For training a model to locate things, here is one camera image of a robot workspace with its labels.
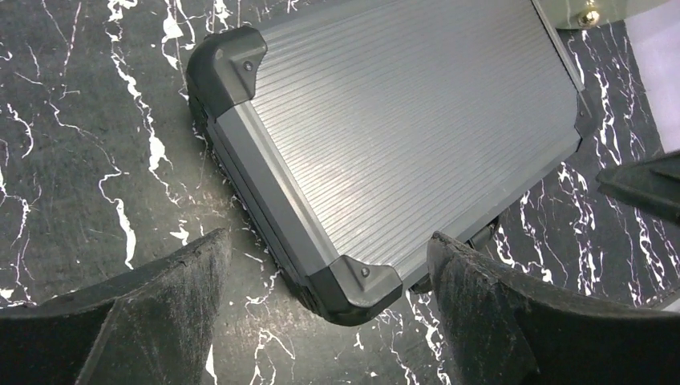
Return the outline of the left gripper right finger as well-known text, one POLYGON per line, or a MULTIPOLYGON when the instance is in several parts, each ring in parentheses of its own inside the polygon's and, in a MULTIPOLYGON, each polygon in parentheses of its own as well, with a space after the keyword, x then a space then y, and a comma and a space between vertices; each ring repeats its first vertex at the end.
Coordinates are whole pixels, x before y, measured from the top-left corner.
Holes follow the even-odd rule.
POLYGON ((676 384, 679 316, 543 282, 442 233, 430 278, 459 384, 676 384))

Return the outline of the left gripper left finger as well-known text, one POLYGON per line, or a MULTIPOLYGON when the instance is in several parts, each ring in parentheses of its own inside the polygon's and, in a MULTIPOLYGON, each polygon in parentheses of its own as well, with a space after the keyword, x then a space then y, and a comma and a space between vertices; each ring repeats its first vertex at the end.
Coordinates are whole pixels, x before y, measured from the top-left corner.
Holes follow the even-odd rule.
POLYGON ((216 229, 104 282, 3 309, 2 383, 201 383, 231 259, 216 229))

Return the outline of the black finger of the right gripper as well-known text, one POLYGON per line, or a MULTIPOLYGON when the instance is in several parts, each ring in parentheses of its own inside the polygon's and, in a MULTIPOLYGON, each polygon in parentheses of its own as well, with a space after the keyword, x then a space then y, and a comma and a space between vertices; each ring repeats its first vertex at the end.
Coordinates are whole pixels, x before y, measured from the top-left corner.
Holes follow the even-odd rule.
POLYGON ((679 152, 602 169, 598 191, 673 224, 679 222, 679 152))

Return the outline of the black poker chip case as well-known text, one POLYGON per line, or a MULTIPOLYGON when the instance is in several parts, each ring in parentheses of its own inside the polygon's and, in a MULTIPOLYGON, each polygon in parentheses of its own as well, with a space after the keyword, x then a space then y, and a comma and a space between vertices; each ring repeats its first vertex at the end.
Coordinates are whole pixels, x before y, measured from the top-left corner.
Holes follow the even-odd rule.
POLYGON ((342 326, 427 276, 590 136, 546 1, 329 1, 210 34, 189 106, 290 291, 342 326))

